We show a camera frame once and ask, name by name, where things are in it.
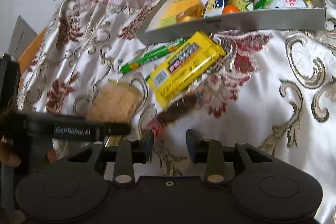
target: yellow package in box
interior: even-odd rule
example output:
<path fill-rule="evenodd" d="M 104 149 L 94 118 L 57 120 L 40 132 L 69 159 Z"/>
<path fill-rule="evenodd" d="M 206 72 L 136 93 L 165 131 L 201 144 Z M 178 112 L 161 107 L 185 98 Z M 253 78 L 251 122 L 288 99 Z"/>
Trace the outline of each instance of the yellow package in box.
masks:
<path fill-rule="evenodd" d="M 196 32 L 152 73 L 148 84 L 162 107 L 226 53 L 203 32 Z"/>

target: black device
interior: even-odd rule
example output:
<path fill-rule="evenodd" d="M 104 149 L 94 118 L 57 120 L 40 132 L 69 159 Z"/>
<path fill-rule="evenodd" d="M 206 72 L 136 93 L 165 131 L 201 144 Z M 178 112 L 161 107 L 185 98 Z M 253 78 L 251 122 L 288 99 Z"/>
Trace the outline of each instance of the black device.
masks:
<path fill-rule="evenodd" d="M 13 87 L 18 84 L 7 84 L 18 83 L 17 70 L 18 64 L 5 55 L 0 63 L 3 109 L 4 98 L 8 102 L 17 92 Z M 16 71 L 16 76 L 9 71 Z M 61 120 L 73 128 L 78 124 L 92 128 L 92 141 L 129 132 L 128 125 L 50 117 L 15 111 L 2 120 L 0 133 L 12 138 L 14 149 L 27 159 L 28 143 L 22 140 L 54 138 Z M 71 132 L 64 137 L 81 140 L 81 135 Z M 141 140 L 125 140 L 115 147 L 95 142 L 32 174 L 23 160 L 23 166 L 15 169 L 20 176 L 14 176 L 14 188 L 25 224 L 317 223 L 314 215 L 323 193 L 312 176 L 248 144 L 226 147 L 216 140 L 199 140 L 193 130 L 186 133 L 186 145 L 193 163 L 206 163 L 204 180 L 142 176 L 135 182 L 133 164 L 149 161 L 153 143 L 152 131 Z M 113 180 L 107 181 L 103 175 L 110 161 L 115 162 Z M 232 180 L 224 179 L 225 162 L 233 162 Z"/>

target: yellow wet wipes package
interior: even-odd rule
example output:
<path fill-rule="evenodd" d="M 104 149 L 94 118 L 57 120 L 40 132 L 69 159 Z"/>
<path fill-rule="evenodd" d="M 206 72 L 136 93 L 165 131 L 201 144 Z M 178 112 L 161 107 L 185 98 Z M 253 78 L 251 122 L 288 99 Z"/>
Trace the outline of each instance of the yellow wet wipes package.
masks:
<path fill-rule="evenodd" d="M 152 73 L 148 84 L 162 107 L 226 53 L 203 32 L 196 32 Z"/>

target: label on yellow package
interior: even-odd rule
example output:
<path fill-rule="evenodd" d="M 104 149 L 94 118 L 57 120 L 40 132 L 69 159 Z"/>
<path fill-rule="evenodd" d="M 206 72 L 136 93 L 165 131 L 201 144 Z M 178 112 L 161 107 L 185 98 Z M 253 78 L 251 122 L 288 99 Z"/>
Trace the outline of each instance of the label on yellow package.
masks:
<path fill-rule="evenodd" d="M 148 84 L 162 107 L 186 89 L 207 68 L 226 53 L 206 34 L 196 32 L 152 73 Z"/>

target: orange fruit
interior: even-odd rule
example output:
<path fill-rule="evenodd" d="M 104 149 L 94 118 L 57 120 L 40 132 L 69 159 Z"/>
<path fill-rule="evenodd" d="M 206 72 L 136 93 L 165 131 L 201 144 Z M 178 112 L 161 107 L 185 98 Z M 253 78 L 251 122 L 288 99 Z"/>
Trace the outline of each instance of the orange fruit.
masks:
<path fill-rule="evenodd" d="M 232 4 L 228 4 L 224 7 L 222 14 L 232 14 L 235 12 L 240 12 L 240 10 Z"/>

